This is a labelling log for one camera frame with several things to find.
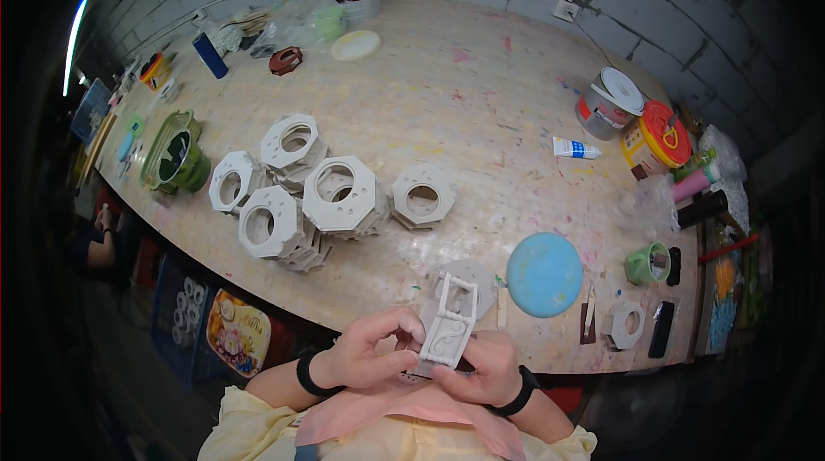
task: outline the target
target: paint-stained table surface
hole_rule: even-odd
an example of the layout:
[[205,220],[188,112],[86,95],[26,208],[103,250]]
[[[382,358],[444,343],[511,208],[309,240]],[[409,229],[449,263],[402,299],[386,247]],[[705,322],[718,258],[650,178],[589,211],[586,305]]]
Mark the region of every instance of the paint-stained table surface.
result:
[[[520,362],[546,373],[683,362],[696,312],[696,233],[682,232],[675,242],[682,252],[680,285],[643,289],[626,280],[624,258],[644,241],[616,228],[613,208],[635,179],[620,143],[586,135],[573,113],[578,100],[573,89],[584,90],[606,65],[602,52],[549,24],[469,3],[383,0],[381,6],[376,19],[360,26],[381,35],[378,53],[345,64],[328,51],[306,51],[304,63],[282,77],[269,74],[266,59],[238,52],[225,59],[229,74],[215,80],[191,47],[193,37],[178,40],[167,53],[178,52],[173,75],[183,85],[180,95],[172,105],[149,112],[154,94],[136,84],[115,110],[118,121],[101,152],[99,171],[130,207],[204,266],[338,331],[387,306],[419,308],[432,274],[450,260],[479,260],[503,278],[521,239],[556,232],[582,259],[583,290],[568,311],[551,319],[527,316],[508,301],[506,331]],[[652,76],[619,58],[611,61],[647,96],[666,101]],[[213,166],[235,150],[259,157],[261,138],[273,120],[299,112],[315,116],[335,154],[359,157],[387,190],[404,167],[428,163],[449,174],[457,202],[431,232],[409,232],[393,220],[378,237],[337,242],[323,270],[285,271],[246,252],[238,221],[211,208],[207,187],[159,201],[140,186],[143,156],[161,123],[173,110],[186,108],[203,124],[199,143]],[[134,113],[147,116],[143,155],[118,178],[116,151]],[[602,156],[554,157],[552,136],[597,144]],[[579,312],[591,282],[598,337],[580,345]],[[652,318],[662,299],[678,302],[678,309],[665,357],[651,360]],[[602,334],[606,313],[620,300],[640,302],[647,313],[642,338],[621,352]],[[477,328],[495,329],[497,321],[493,306]]]

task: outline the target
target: pink bottle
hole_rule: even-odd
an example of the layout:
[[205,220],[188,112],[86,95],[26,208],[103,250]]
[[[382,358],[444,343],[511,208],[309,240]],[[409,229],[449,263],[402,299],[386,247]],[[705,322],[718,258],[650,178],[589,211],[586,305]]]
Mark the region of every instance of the pink bottle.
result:
[[710,187],[722,177],[716,162],[711,162],[704,169],[697,169],[688,175],[684,180],[673,186],[673,203],[679,203],[683,199],[700,193]]

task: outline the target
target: yellow shirt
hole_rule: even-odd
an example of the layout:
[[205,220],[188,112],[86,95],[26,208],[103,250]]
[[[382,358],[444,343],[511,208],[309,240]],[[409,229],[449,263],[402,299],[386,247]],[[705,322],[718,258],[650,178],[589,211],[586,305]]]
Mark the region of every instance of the yellow shirt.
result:
[[[292,461],[293,422],[304,413],[289,407],[272,408],[258,397],[234,386],[226,388],[220,403],[218,425],[206,438],[198,461]],[[521,444],[527,461],[584,461],[596,448],[596,435],[577,426],[567,438],[547,445],[523,432]],[[425,422],[393,415],[352,434],[318,446],[318,459],[501,459],[490,454],[473,427]]]

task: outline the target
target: black watch strap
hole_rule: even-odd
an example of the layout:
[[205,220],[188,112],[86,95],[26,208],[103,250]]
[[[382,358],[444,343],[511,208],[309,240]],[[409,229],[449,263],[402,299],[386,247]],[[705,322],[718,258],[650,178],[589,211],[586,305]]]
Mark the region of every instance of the black watch strap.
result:
[[346,386],[335,386],[335,388],[324,389],[316,385],[309,377],[309,362],[315,357],[317,352],[306,352],[298,358],[298,382],[307,390],[308,394],[316,397],[329,398],[332,395],[339,394],[346,389]]
[[499,416],[511,416],[520,412],[527,405],[527,401],[530,400],[533,390],[539,388],[539,381],[535,379],[535,375],[524,364],[518,367],[518,371],[521,373],[521,391],[518,396],[504,407],[487,406],[490,411]]

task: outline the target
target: electrical outlet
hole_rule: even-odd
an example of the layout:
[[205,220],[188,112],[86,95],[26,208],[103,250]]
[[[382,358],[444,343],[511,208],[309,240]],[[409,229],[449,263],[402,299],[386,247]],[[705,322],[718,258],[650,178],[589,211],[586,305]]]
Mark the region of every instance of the electrical outlet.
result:
[[575,17],[577,13],[578,5],[576,3],[559,0],[556,4],[556,9],[553,12],[553,15],[557,16],[559,19],[563,19],[564,21],[572,22],[573,17]]

